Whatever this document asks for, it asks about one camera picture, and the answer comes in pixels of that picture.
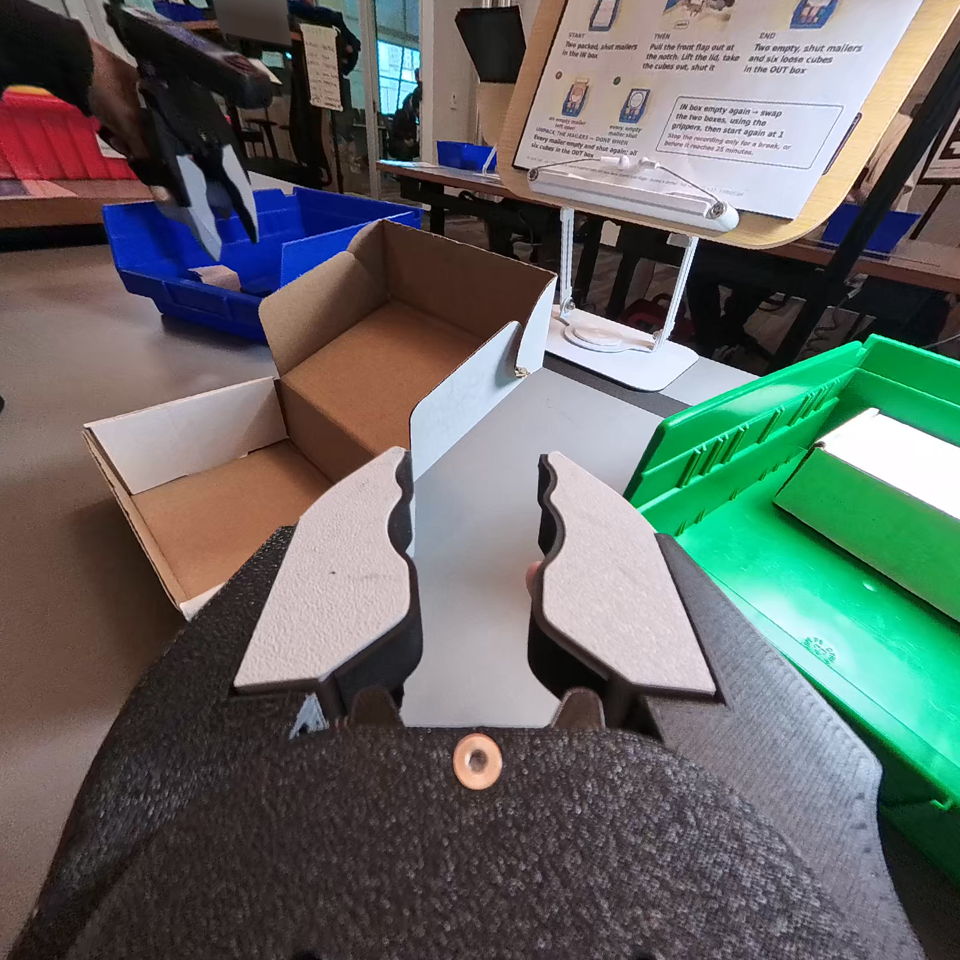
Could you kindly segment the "wooden board document stand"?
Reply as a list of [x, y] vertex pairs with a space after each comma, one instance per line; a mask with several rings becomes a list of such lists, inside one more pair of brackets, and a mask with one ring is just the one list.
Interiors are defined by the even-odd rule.
[[[681, 296], [701, 246], [699, 239], [716, 241], [722, 247], [769, 248], [798, 239], [825, 221], [845, 198], [906, 94], [958, 16], [958, 2], [921, 2], [863, 103], [853, 129], [794, 219], [739, 211], [695, 184], [680, 191], [623, 189], [611, 196], [600, 196], [599, 184], [593, 182], [584, 183], [565, 176], [554, 178], [544, 174], [545, 167], [529, 171], [517, 169], [515, 153], [567, 2], [573, 1], [538, 4], [527, 52], [499, 137], [498, 174], [513, 194], [529, 201], [550, 202], [560, 209], [559, 303], [554, 306], [550, 319], [547, 353], [628, 388], [659, 392], [698, 359], [693, 349], [673, 342], [671, 337]], [[660, 331], [651, 334], [633, 330], [574, 306], [571, 258], [576, 210], [676, 235], [680, 252], [678, 280]]]

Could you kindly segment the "red plastic crate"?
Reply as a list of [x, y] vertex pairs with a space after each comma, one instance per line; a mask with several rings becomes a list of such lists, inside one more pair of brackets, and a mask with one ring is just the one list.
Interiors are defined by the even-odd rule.
[[126, 159], [109, 152], [99, 124], [78, 108], [29, 86], [1, 99], [1, 178], [17, 181], [134, 181]]

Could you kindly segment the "red backpack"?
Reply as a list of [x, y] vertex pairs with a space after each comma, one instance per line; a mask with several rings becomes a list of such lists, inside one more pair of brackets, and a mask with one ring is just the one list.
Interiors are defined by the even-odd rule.
[[[665, 325], [670, 301], [669, 293], [657, 294], [654, 298], [639, 297], [624, 307], [617, 321], [626, 327], [656, 333]], [[695, 339], [694, 326], [684, 298], [678, 306], [673, 339], [681, 342], [692, 342]]]

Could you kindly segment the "printed instruction sheet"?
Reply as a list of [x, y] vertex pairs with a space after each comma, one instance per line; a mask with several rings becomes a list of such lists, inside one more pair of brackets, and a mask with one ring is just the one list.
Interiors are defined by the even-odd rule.
[[513, 166], [794, 219], [921, 6], [566, 2]]

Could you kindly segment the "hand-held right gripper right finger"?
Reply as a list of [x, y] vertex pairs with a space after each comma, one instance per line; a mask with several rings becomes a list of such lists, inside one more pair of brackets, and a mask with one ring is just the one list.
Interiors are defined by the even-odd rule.
[[594, 690], [716, 698], [716, 680], [651, 524], [566, 455], [537, 465], [541, 591], [531, 600], [528, 663], [556, 697]]

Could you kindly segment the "grey desk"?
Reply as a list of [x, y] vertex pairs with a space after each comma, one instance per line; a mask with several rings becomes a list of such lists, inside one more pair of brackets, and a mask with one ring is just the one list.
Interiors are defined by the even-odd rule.
[[[84, 424], [273, 377], [269, 350], [161, 320], [107, 246], [3, 251], [2, 957], [42, 887], [106, 732], [183, 624], [118, 508]], [[543, 726], [524, 573], [541, 557], [539, 457], [621, 493], [663, 417], [748, 383], [699, 361], [642, 393], [548, 358], [415, 485], [424, 648], [402, 717]]]

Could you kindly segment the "green plastic bin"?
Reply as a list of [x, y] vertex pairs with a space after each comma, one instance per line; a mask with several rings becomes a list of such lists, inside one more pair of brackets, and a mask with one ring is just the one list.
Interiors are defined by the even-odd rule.
[[773, 501], [873, 407], [958, 445], [958, 362], [872, 336], [729, 390], [656, 427], [625, 498], [856, 728], [884, 817], [958, 885], [958, 621]]

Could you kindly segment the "white paper sign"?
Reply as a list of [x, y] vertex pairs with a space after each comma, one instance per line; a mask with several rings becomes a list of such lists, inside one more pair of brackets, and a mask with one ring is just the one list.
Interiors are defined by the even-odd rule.
[[342, 30], [301, 22], [304, 64], [311, 106], [340, 113], [343, 109], [341, 92], [341, 57], [338, 42]]

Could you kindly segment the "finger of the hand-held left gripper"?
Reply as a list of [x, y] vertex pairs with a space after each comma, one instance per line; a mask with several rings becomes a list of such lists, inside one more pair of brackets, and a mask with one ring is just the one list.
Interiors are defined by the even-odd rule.
[[219, 161], [220, 184], [232, 209], [238, 215], [250, 243], [257, 244], [259, 241], [259, 224], [255, 194], [243, 163], [232, 144], [222, 144]]
[[213, 183], [192, 156], [180, 154], [176, 157], [175, 164], [184, 197], [179, 221], [189, 228], [198, 245], [212, 261], [220, 261], [222, 239], [209, 197]]

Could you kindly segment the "black monitor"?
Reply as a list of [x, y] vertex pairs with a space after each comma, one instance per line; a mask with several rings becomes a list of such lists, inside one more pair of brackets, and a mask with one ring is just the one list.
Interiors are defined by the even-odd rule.
[[526, 52], [520, 7], [465, 7], [454, 22], [479, 81], [514, 85]]

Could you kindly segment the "wooden table under crate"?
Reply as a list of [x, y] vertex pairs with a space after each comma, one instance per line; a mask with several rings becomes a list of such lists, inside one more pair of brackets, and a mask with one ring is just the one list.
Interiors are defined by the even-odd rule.
[[1, 229], [102, 223], [102, 208], [152, 201], [137, 179], [1, 179]]

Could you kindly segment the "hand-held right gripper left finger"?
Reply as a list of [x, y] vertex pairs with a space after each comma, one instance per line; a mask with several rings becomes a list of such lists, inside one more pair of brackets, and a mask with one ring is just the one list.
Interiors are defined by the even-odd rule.
[[423, 654], [412, 458], [392, 447], [296, 523], [234, 676], [240, 694], [399, 690]]

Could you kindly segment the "person's left hand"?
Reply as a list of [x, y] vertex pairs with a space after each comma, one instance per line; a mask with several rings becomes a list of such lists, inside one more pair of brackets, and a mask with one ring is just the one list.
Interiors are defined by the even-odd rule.
[[112, 135], [114, 149], [128, 160], [145, 160], [147, 144], [140, 119], [135, 66], [97, 40], [83, 37], [91, 55], [92, 74], [86, 101], [92, 115]]

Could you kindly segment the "person's left forearm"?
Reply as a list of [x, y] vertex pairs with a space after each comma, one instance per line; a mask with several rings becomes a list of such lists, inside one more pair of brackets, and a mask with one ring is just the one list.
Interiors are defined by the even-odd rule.
[[94, 61], [84, 27], [29, 1], [1, 3], [1, 90], [34, 87], [92, 115]]

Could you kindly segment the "white cardboard mailer box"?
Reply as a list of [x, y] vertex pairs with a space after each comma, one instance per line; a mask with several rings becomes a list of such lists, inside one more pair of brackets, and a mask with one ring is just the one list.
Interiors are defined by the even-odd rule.
[[391, 448], [418, 479], [544, 364], [557, 274], [381, 220], [260, 304], [276, 375], [83, 426], [190, 619], [282, 526]]
[[959, 620], [959, 447], [872, 407], [817, 439], [774, 504]]

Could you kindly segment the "black slanted pole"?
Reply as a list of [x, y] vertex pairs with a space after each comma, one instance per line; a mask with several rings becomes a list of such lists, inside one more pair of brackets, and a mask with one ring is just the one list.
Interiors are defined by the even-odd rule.
[[939, 138], [954, 117], [959, 104], [959, 47], [955, 46], [916, 109], [911, 125], [894, 150], [856, 220], [847, 231], [838, 251], [822, 270], [812, 293], [806, 298], [770, 360], [766, 372], [778, 372], [797, 361], [811, 332], [818, 326], [825, 310], [844, 296], [846, 281], [853, 272], [859, 255], [892, 208], [908, 176], [926, 151]]

